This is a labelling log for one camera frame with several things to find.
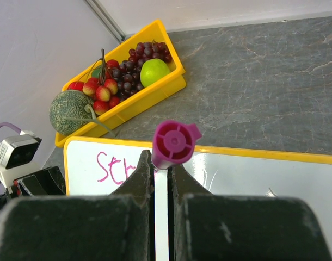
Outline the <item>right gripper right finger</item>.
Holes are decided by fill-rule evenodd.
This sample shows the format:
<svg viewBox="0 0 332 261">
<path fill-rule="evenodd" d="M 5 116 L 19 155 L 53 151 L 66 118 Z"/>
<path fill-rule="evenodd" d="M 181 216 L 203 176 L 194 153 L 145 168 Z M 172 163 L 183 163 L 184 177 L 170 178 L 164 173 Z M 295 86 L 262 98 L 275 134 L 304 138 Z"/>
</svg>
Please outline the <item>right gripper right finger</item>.
<svg viewBox="0 0 332 261">
<path fill-rule="evenodd" d="M 182 165 L 167 186 L 170 260 L 332 260 L 302 200 L 214 195 Z"/>
</svg>

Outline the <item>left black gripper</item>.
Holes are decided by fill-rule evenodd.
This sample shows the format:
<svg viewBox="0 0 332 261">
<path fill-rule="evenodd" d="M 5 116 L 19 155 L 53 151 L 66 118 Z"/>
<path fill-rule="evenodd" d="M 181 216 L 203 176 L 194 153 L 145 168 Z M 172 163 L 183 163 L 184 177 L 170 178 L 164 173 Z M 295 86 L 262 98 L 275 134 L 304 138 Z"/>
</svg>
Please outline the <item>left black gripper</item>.
<svg viewBox="0 0 332 261">
<path fill-rule="evenodd" d="M 47 167 L 14 180 L 3 194 L 0 182 L 0 210 L 13 198 L 44 195 L 66 195 L 65 178 L 58 166 Z"/>
</svg>

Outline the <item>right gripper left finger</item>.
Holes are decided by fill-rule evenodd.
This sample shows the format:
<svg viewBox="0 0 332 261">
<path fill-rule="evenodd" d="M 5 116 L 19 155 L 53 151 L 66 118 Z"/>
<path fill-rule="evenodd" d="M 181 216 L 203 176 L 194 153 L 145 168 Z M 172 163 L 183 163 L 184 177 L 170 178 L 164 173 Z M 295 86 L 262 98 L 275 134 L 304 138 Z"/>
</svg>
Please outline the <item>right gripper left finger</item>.
<svg viewBox="0 0 332 261">
<path fill-rule="evenodd" d="M 154 260 L 151 153 L 108 196 L 28 196 L 0 211 L 0 260 Z"/>
</svg>

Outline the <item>purple whiteboard marker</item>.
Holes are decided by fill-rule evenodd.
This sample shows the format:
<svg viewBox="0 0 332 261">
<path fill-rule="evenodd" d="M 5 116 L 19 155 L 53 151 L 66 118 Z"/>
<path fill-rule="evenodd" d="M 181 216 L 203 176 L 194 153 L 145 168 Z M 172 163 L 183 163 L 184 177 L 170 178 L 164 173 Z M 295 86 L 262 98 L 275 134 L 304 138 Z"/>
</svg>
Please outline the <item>purple whiteboard marker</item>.
<svg viewBox="0 0 332 261">
<path fill-rule="evenodd" d="M 175 120 L 161 122 L 152 140 L 151 162 L 159 170 L 167 170 L 190 160 L 196 142 L 202 137 L 196 124 Z"/>
</svg>

